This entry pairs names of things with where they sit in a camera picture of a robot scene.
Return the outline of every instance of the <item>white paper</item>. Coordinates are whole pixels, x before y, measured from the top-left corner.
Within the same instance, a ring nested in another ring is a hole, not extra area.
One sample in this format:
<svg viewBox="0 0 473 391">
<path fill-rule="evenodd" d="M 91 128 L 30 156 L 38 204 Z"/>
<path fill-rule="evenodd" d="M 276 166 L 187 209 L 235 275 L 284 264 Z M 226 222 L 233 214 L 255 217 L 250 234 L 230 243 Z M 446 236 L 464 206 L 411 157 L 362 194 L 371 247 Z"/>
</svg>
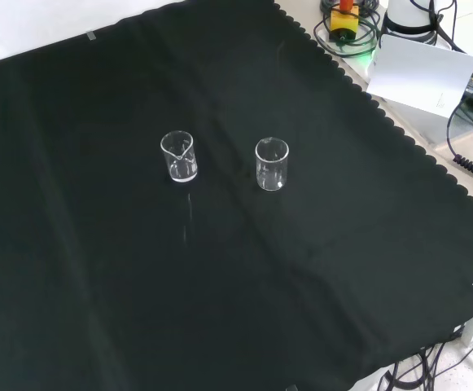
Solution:
<svg viewBox="0 0 473 391">
<path fill-rule="evenodd" d="M 367 92 L 449 117 L 473 73 L 473 56 L 383 35 Z"/>
</svg>

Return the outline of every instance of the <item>yellow device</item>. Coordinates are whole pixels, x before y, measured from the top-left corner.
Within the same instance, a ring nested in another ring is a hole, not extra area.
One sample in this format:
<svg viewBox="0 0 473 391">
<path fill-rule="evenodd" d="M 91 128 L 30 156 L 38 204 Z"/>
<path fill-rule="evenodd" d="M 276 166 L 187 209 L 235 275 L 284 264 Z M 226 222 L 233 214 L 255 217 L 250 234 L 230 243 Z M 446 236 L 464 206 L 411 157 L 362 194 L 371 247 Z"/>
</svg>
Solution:
<svg viewBox="0 0 473 391">
<path fill-rule="evenodd" d="M 338 41 L 339 39 L 355 39 L 357 28 L 359 27 L 359 6 L 352 6 L 350 10 L 343 10 L 342 7 L 340 9 L 357 15 L 357 17 L 344 15 L 336 9 L 332 10 L 330 38 L 332 41 Z"/>
</svg>

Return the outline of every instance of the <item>table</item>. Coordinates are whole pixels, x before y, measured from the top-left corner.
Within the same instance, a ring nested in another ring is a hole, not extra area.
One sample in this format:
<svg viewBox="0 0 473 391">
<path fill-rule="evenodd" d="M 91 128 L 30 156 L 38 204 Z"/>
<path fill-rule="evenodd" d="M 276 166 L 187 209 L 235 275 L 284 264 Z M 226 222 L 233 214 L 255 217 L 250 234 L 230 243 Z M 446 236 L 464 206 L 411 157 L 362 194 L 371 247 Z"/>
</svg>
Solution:
<svg viewBox="0 0 473 391">
<path fill-rule="evenodd" d="M 0 63 L 1 389 L 345 390 L 472 314 L 454 223 L 473 204 L 271 3 L 95 35 Z M 158 149 L 177 128 L 199 140 L 192 187 Z M 291 144 L 274 194 L 253 179 L 271 131 Z"/>
<path fill-rule="evenodd" d="M 320 20 L 321 15 L 319 12 L 319 1 L 318 0 L 276 0 L 276 3 L 290 16 L 292 16 L 296 21 L 301 23 L 301 26 L 306 29 L 313 37 L 313 26 L 315 26 Z M 388 6 L 388 2 L 381 2 L 384 7 Z M 451 15 L 446 16 L 446 24 L 451 24 L 452 20 L 449 18 Z M 365 70 L 361 69 L 361 61 L 343 60 L 341 58 L 332 56 L 335 61 L 339 63 L 339 66 L 343 68 L 348 76 L 350 76 L 354 83 L 361 86 L 363 90 L 366 90 L 367 82 L 365 81 Z M 361 71 L 359 75 L 351 65 Z M 418 129 L 415 129 L 408 121 L 404 119 L 403 116 L 397 113 L 396 110 L 391 108 L 383 99 L 377 99 L 380 107 L 387 113 L 387 116 L 392 118 L 396 124 L 402 127 L 405 130 L 405 134 L 412 137 L 417 145 L 424 147 L 427 151 L 427 154 L 434 156 L 437 159 L 437 163 L 443 165 L 447 168 L 448 172 L 455 176 L 459 184 L 464 186 L 470 196 L 473 196 L 473 177 L 470 174 L 467 174 L 462 169 L 452 162 L 451 153 L 446 145 L 441 144 L 438 146 L 431 146 L 429 143 L 421 136 Z M 457 138 L 453 141 L 453 145 L 456 150 L 462 155 L 473 160 L 473 133 L 467 134 L 463 138 Z M 470 348 L 473 346 L 473 319 L 466 319 L 468 321 L 466 324 L 466 330 L 462 337 L 462 340 L 466 347 Z M 373 384 L 376 384 L 379 381 L 379 378 L 387 370 L 386 367 L 379 369 L 374 372 L 372 375 L 366 377 L 362 381 L 358 382 L 351 391 L 362 391 L 368 390 Z"/>
</svg>

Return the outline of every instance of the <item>yellow and black device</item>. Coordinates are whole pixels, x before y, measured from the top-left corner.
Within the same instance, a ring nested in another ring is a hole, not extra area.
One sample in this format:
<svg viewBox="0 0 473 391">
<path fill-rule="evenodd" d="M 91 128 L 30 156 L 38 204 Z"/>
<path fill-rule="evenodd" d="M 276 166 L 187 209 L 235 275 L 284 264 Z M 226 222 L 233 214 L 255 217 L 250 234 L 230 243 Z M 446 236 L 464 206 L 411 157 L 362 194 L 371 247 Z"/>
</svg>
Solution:
<svg viewBox="0 0 473 391">
<path fill-rule="evenodd" d="M 339 11 L 349 12 L 353 15 L 344 14 Z M 354 5 L 353 0 L 341 0 L 339 2 L 339 9 L 337 5 L 332 7 L 330 26 L 330 39 L 332 41 L 355 39 L 358 27 L 359 6 Z"/>
</svg>

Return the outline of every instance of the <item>black cloth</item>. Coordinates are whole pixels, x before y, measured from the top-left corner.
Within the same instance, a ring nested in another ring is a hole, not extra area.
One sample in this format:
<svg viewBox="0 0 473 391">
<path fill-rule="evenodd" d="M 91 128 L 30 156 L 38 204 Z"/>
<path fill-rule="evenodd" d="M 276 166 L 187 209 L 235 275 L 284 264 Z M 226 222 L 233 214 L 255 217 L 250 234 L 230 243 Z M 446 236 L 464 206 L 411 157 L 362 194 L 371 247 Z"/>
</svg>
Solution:
<svg viewBox="0 0 473 391">
<path fill-rule="evenodd" d="M 95 34 L 0 61 L 0 391 L 347 390 L 473 316 L 473 199 L 270 0 Z"/>
</svg>

